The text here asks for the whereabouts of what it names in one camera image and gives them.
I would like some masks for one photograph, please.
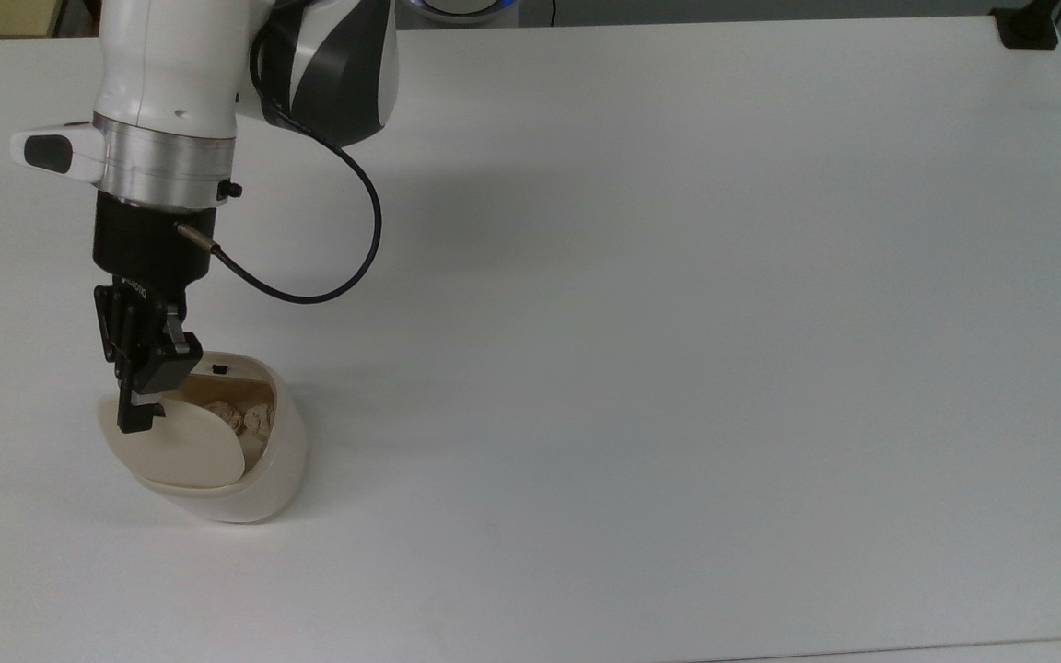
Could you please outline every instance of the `cable connector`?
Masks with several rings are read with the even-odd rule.
[[[182,238],[190,240],[191,243],[195,245],[195,247],[203,248],[204,251],[207,251],[209,254],[213,252],[215,248],[220,247],[220,244],[215,243],[215,240],[207,238],[206,234],[203,234],[203,232],[193,229],[193,227],[187,226],[185,223],[174,224],[174,231],[181,234]]]

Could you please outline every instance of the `white table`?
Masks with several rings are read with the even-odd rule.
[[[136,485],[93,193],[5,156],[93,41],[0,42],[0,660],[645,663],[1061,639],[1061,50],[988,17],[405,33],[345,299],[188,328],[294,386],[273,523]],[[365,194],[245,122],[219,238],[356,267]]]

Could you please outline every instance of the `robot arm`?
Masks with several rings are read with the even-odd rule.
[[[88,181],[97,193],[93,261],[112,276],[94,291],[101,342],[115,365],[122,432],[163,415],[160,394],[202,357],[182,331],[186,286],[210,255],[231,184],[237,92],[257,46],[265,100],[244,112],[345,146],[382,129],[395,105],[390,0],[105,0],[105,76],[91,122],[12,138],[21,164]]]

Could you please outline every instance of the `white bowl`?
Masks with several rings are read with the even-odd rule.
[[[212,366],[215,365],[227,366],[227,372],[224,374],[214,373]],[[192,416],[181,416],[181,418],[174,415],[174,412],[185,412],[182,406],[186,406],[189,409],[202,411],[209,416],[215,416],[204,411],[198,404],[191,403],[176,403],[175,408],[168,408],[168,416],[164,419],[156,420],[155,429],[125,436],[119,431],[115,421],[116,397],[102,400],[98,412],[100,412],[101,432],[105,434],[109,449],[112,449],[115,454],[129,467],[135,477],[138,478],[138,483],[194,514],[208,520],[223,521],[223,523],[256,523],[258,520],[266,520],[266,518],[275,516],[290,503],[292,496],[297,492],[303,470],[306,470],[309,448],[306,428],[290,394],[285,390],[281,377],[268,366],[261,364],[260,361],[227,352],[204,352],[202,361],[192,370],[191,377],[214,379],[214,381],[258,381],[268,383],[273,389],[276,407],[273,429],[268,433],[264,452],[253,464],[251,469],[245,469],[243,475],[233,479],[233,483],[219,487],[170,485],[144,477],[142,473],[139,473],[139,471],[143,471],[143,466],[132,460],[134,454],[131,453],[131,450],[134,449],[134,446],[138,443],[147,444],[149,448],[155,450],[166,449],[172,444],[176,437],[181,439],[186,425],[193,425],[190,428],[190,434],[193,436],[201,434],[201,430],[206,431],[207,435],[210,436],[210,439],[201,440],[206,442],[202,449],[223,450],[220,453],[220,456],[223,457],[216,456],[215,464],[222,465],[230,460],[231,444],[237,444],[237,448],[240,444],[231,429],[226,424],[199,429],[197,421],[194,423],[187,421],[192,418],[197,420],[198,412],[191,413]],[[174,395],[167,395],[164,398],[173,399]],[[215,416],[215,420],[222,423],[218,416]],[[195,461],[201,460],[198,456],[194,458]],[[202,460],[201,467],[205,469],[206,458],[204,457]]]

